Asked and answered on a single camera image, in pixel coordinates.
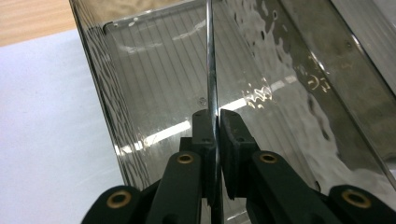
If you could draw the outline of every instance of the brass insert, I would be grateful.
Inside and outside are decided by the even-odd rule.
[[[188,164],[194,161],[194,157],[189,154],[183,154],[177,157],[179,163]]]
[[[359,208],[369,208],[371,206],[370,199],[368,199],[364,194],[355,190],[345,190],[342,193],[342,196],[345,201]]]
[[[131,201],[132,195],[126,190],[114,192],[107,199],[107,206],[110,208],[121,208]]]
[[[267,163],[276,163],[277,157],[269,153],[263,153],[260,155],[260,160]]]

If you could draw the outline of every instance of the textured plastic surface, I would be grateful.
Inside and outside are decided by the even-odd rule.
[[[207,107],[205,6],[188,1],[125,15],[103,30],[81,2],[74,6],[125,182],[145,188],[161,178],[179,138],[191,136],[192,113]],[[312,188],[318,183],[328,193],[334,185],[356,185],[396,207],[391,176],[373,144],[377,138],[362,122],[371,115],[364,117],[353,104],[360,86],[341,79],[345,71],[337,66],[352,51],[348,59],[379,80],[374,90],[384,92],[386,104],[393,106],[394,97],[332,4],[316,6],[332,19],[323,34],[309,39],[300,35],[305,28],[299,22],[307,17],[297,20],[304,13],[293,13],[292,3],[214,5],[219,105],[240,113],[261,149],[282,155]],[[351,41],[331,42],[332,51],[311,49],[327,31]],[[345,91],[348,85],[351,91]],[[372,99],[366,103],[364,111],[383,112]],[[226,201],[224,207],[229,221],[247,220],[244,202]]]

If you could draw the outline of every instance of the white table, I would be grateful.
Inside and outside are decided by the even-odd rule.
[[[0,48],[0,223],[79,223],[122,185],[78,31]]]

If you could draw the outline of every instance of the wooden surface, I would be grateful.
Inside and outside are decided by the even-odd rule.
[[[0,0],[0,46],[75,28],[68,0]]]
[[[84,0],[109,21],[179,0]],[[69,0],[0,0],[0,47],[75,29]]]

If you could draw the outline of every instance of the transparent plastic container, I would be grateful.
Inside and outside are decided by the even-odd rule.
[[[70,3],[125,184],[144,189],[207,108],[205,2]],[[322,193],[350,184],[396,209],[395,97],[332,3],[215,1],[214,27],[219,105],[261,150]],[[244,200],[224,196],[224,216],[248,222]]]

